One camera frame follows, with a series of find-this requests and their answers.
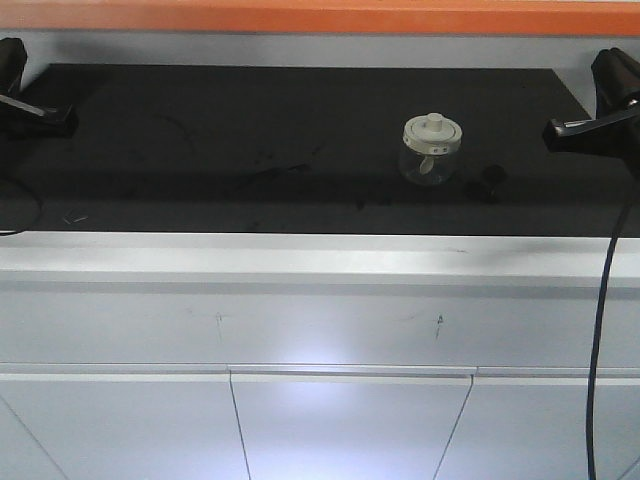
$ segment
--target small black object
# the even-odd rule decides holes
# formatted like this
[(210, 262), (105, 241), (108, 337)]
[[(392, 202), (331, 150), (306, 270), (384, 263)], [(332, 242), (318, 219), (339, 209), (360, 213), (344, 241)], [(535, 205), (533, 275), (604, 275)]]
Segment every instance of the small black object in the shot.
[(482, 178), (489, 185), (495, 187), (505, 182), (508, 175), (505, 169), (500, 165), (491, 165), (482, 171)]

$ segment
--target glass jar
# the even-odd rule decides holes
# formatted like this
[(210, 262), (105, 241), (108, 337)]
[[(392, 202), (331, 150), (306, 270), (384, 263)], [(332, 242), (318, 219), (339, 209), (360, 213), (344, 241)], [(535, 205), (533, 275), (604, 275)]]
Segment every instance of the glass jar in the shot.
[(398, 159), (400, 172), (418, 185), (446, 182), (456, 170), (461, 141), (460, 125), (439, 113), (410, 119)]

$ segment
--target white lid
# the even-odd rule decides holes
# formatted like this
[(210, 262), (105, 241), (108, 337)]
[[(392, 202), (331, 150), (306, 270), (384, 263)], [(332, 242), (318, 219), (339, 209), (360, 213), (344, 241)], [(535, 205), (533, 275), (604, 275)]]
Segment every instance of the white lid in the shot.
[(439, 113), (421, 115), (404, 126), (404, 143), (422, 155), (447, 155), (460, 148), (462, 129)]

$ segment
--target scratch mark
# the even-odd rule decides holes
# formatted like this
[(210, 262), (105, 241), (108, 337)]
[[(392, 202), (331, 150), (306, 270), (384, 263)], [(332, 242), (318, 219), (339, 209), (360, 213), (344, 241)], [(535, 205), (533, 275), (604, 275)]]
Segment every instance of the scratch mark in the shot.
[(196, 146), (193, 143), (191, 132), (187, 129), (187, 127), (184, 126), (184, 124), (180, 120), (178, 120), (177, 118), (173, 118), (169, 115), (155, 114), (154, 117), (164, 120), (165, 122), (170, 123), (171, 125), (176, 127), (178, 130), (180, 130), (182, 132), (182, 139), (189, 146), (189, 150), (191, 151), (191, 153), (195, 155)]
[(221, 313), (216, 313), (216, 326), (218, 327), (218, 338), (222, 341), (222, 320), (224, 319), (224, 315)]
[(413, 315), (409, 315), (408, 317), (399, 318), (398, 321), (399, 322), (411, 322), (411, 321), (415, 320), (416, 318), (419, 318), (420, 316), (422, 316), (423, 313), (424, 313), (424, 311), (420, 310), (418, 313), (414, 313)]
[(62, 217), (62, 221), (67, 225), (72, 225), (74, 223), (87, 220), (88, 218), (89, 218), (89, 215), (82, 215), (82, 214), (78, 215), (73, 210), (69, 210), (69, 212), (67, 212), (67, 214), (64, 217)]
[(440, 328), (442, 328), (443, 323), (444, 323), (444, 318), (442, 318), (442, 315), (438, 315), (438, 327), (436, 328), (436, 340), (440, 336)]
[(260, 170), (259, 172), (244, 175), (236, 185), (235, 189), (242, 190), (244, 188), (254, 186), (255, 184), (273, 182), (281, 175), (288, 173), (309, 173), (311, 171), (311, 166), (306, 163), (293, 165), (291, 167), (267, 168), (266, 170)]
[(322, 141), (318, 146), (316, 146), (313, 150), (311, 150), (311, 155), (315, 157), (315, 156), (316, 156), (317, 154), (319, 154), (319, 153), (324, 149), (324, 147), (326, 147), (326, 146), (327, 146), (327, 141), (326, 141), (326, 140)]

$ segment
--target black mat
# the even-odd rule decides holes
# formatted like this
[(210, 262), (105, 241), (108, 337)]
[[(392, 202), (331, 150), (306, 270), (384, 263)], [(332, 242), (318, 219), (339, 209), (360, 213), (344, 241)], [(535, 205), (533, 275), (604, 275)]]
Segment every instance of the black mat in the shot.
[[(1, 173), (44, 200), (36, 230), (608, 236), (631, 182), (547, 153), (549, 118), (587, 117), (550, 70), (54, 65), (25, 98), (80, 117), (73, 139), (0, 139)], [(427, 189), (396, 162), (431, 111), (461, 124), (463, 165)], [(469, 184), (492, 165), (488, 198)], [(0, 182), (1, 228), (34, 211)]]

